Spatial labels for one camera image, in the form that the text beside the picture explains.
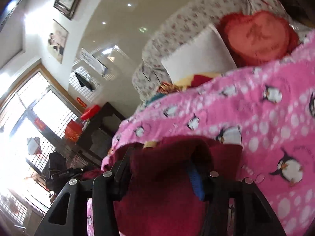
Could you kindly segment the dark red garment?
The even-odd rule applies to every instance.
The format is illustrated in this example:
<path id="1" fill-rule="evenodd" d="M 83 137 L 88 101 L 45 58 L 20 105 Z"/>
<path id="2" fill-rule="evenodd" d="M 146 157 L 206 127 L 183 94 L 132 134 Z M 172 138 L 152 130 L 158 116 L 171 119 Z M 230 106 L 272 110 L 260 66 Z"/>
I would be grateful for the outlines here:
<path id="1" fill-rule="evenodd" d="M 114 203 L 119 235 L 199 235 L 207 205 L 190 182 L 192 155 L 206 172 L 234 180 L 242 146 L 203 136 L 165 137 L 154 147 L 129 143 L 110 151 L 101 170 L 111 169 L 127 151 L 132 178 L 127 194 Z"/>

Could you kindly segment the red gift box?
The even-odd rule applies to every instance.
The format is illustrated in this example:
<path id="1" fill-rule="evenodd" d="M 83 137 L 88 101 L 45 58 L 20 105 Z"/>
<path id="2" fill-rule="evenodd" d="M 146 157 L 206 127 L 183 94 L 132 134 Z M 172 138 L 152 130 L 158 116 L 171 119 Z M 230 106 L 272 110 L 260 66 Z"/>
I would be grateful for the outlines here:
<path id="1" fill-rule="evenodd" d="M 80 135 L 82 134 L 82 125 L 70 120 L 65 129 L 65 138 L 72 142 L 77 142 Z"/>

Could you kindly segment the dark wooden side table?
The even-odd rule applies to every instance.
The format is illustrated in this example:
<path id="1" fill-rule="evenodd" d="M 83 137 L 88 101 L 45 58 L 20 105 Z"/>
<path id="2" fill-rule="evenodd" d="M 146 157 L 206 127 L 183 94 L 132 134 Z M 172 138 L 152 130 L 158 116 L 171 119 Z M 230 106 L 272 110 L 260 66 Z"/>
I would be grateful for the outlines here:
<path id="1" fill-rule="evenodd" d="M 75 143 L 76 151 L 80 156 L 89 160 L 91 163 L 101 163 L 103 157 L 107 155 L 111 140 L 115 131 L 111 130 L 103 122 L 104 118 L 116 117 L 121 122 L 126 119 L 109 102 L 106 102 L 100 110 L 90 118 L 86 128 Z"/>

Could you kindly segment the red flat box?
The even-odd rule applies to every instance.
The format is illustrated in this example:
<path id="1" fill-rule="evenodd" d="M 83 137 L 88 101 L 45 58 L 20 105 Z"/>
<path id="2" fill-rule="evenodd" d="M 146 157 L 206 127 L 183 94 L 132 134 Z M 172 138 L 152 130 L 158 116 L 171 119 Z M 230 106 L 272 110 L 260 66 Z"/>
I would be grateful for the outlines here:
<path id="1" fill-rule="evenodd" d="M 87 108 L 84 113 L 81 115 L 81 120 L 88 120 L 94 117 L 99 111 L 101 110 L 101 107 L 97 104 Z"/>

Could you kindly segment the pink penguin blanket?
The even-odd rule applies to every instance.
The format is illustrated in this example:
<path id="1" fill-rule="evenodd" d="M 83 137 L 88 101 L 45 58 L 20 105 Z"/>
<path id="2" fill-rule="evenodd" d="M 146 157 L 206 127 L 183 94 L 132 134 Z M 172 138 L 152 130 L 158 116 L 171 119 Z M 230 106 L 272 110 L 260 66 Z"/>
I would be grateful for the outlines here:
<path id="1" fill-rule="evenodd" d="M 174 136 L 241 145 L 235 179 L 251 178 L 286 235 L 303 235 L 314 220 L 314 32 L 281 60 L 154 101 L 120 124 L 109 152 Z"/>

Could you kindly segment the wedding photo poster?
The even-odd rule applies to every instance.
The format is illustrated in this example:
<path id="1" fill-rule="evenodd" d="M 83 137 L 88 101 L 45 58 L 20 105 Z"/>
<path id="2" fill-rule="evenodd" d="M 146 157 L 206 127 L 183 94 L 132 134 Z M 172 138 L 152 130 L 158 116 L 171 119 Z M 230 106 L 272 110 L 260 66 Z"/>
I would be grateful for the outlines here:
<path id="1" fill-rule="evenodd" d="M 49 30 L 47 50 L 59 63 L 62 63 L 68 31 L 55 20 L 52 20 Z"/>

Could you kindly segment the yellow red patterned sheet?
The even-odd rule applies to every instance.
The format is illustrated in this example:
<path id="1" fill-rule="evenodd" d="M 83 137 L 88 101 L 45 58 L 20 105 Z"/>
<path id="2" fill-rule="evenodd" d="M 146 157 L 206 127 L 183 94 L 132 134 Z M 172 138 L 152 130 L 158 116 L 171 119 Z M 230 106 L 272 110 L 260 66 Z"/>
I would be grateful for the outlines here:
<path id="1" fill-rule="evenodd" d="M 155 91 L 154 95 L 146 101 L 146 105 L 172 93 L 178 93 L 186 91 L 187 89 L 192 89 L 195 87 L 199 87 L 204 83 L 210 82 L 212 79 L 216 77 L 220 77 L 221 74 L 219 73 L 200 73 L 200 74 L 193 74 L 187 76 L 185 78 L 180 79 L 179 81 L 173 83 L 162 82 L 157 90 Z"/>

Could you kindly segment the white pillow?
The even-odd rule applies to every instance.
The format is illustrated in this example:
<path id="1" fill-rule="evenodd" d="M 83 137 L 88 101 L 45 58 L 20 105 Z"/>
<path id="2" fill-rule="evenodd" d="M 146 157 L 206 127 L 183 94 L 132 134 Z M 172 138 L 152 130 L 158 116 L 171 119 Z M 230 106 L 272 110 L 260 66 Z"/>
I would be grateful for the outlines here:
<path id="1" fill-rule="evenodd" d="M 213 24 L 161 59 L 173 83 L 198 73 L 225 73 L 236 69 L 224 41 Z"/>

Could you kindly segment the red heart cushion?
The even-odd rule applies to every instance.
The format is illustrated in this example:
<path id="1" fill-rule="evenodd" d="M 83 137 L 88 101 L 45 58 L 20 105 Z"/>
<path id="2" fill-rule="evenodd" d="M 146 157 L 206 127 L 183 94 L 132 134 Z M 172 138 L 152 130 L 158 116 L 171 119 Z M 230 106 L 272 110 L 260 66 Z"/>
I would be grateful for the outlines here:
<path id="1" fill-rule="evenodd" d="M 283 58 L 299 45 L 289 22 L 269 11 L 231 13 L 216 28 L 238 68 Z"/>

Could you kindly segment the floral fabric headboard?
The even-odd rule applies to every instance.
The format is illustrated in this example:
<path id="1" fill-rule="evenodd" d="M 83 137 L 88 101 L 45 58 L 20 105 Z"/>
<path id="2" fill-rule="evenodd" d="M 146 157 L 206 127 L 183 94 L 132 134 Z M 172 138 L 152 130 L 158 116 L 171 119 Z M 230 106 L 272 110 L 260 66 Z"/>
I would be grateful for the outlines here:
<path id="1" fill-rule="evenodd" d="M 291 20 L 278 0 L 192 0 L 178 9 L 160 25 L 142 50 L 142 61 L 132 76 L 140 100 L 149 100 L 162 82 L 171 81 L 161 63 L 163 57 L 192 40 L 207 25 L 218 24 L 225 15 L 251 15 L 259 11 Z"/>

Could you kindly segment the dark cloth on wall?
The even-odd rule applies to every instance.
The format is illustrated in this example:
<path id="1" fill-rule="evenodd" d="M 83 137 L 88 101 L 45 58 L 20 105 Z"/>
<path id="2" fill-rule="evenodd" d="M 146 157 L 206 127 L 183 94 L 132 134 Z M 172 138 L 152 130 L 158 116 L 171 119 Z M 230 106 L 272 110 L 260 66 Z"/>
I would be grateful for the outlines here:
<path id="1" fill-rule="evenodd" d="M 82 76 L 81 74 L 79 74 L 77 72 L 75 72 L 75 76 L 76 76 L 77 80 L 79 81 L 79 84 L 81 87 L 86 87 L 87 89 L 89 89 L 92 92 L 95 90 L 94 84 L 89 82 L 84 76 Z"/>

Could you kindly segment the wall calendar poster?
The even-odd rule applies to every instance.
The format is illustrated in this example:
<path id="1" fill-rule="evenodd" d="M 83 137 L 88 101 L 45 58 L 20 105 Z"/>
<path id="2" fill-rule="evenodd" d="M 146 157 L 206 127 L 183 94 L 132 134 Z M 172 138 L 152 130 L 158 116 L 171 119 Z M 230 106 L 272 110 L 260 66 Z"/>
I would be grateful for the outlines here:
<path id="1" fill-rule="evenodd" d="M 90 67 L 92 67 L 97 73 L 99 73 L 99 75 L 105 76 L 107 74 L 108 68 L 86 49 L 81 48 L 80 58 Z"/>

